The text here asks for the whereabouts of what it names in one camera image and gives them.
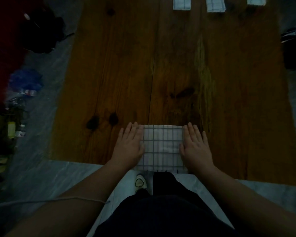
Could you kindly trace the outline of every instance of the sneaker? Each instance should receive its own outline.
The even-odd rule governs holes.
[[[147,183],[145,178],[142,175],[137,175],[135,179],[135,188],[136,192],[139,191],[140,189],[147,189]]]

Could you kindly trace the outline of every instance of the forearm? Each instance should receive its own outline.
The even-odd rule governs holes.
[[[259,235],[296,236],[296,215],[258,195],[218,168],[198,168],[197,178],[205,185],[228,217]]]
[[[127,170],[109,161],[60,197],[106,201]],[[104,204],[86,200],[48,203],[19,223],[7,236],[80,236],[87,234]]]

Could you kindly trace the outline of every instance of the gray floor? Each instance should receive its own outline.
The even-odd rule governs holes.
[[[46,1],[57,16],[64,18],[67,32],[75,31],[82,10],[81,0]],[[284,30],[296,25],[296,5],[288,0],[282,0],[281,3],[283,14],[279,23],[280,29]],[[50,54],[29,53],[26,57],[25,66],[35,68],[41,73],[45,86],[37,97],[27,103],[26,109],[30,113],[30,118],[26,123],[26,137],[19,138],[18,151],[13,157],[7,181],[4,185],[0,185],[1,200],[35,200],[56,197],[100,167],[99,165],[45,159],[57,99],[65,78],[73,41],[74,36],[58,43],[56,49]],[[296,126],[296,71],[289,73],[288,82],[289,98]],[[134,194],[133,181],[136,174],[136,171],[129,171],[121,180],[110,196],[111,203],[103,208],[89,235],[94,232],[99,223],[108,218],[123,199]],[[151,183],[151,173],[145,174],[148,182]],[[216,201],[195,176],[177,174],[175,177],[186,188],[198,193],[221,220],[230,224]],[[241,183],[296,213],[296,187],[252,181],[241,181]],[[32,213],[39,206],[40,204],[31,204],[0,210],[0,233],[9,230],[18,220]]]

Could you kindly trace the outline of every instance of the hand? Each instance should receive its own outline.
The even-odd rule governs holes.
[[[121,128],[116,145],[114,147],[112,161],[128,170],[134,168],[142,155],[145,152],[144,145],[140,144],[140,138],[143,132],[143,126],[138,128],[137,122],[129,123],[123,133],[124,129]]]
[[[208,146],[208,140],[205,131],[203,138],[196,125],[183,127],[184,144],[180,144],[180,154],[184,165],[190,172],[196,172],[214,167],[211,151]]]

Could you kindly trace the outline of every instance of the white cable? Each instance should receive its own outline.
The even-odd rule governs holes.
[[[15,204],[31,204],[31,203],[42,203],[42,202],[56,202],[56,201],[71,200],[71,199],[80,199],[80,200],[101,202],[103,204],[110,203],[110,201],[105,202],[103,200],[94,200],[94,199],[88,199],[88,198],[73,196],[73,197],[63,197],[63,198],[46,199],[46,200],[16,200],[16,201],[9,201],[9,202],[0,203],[0,207],[5,207],[5,206],[10,206],[10,205],[15,205]]]

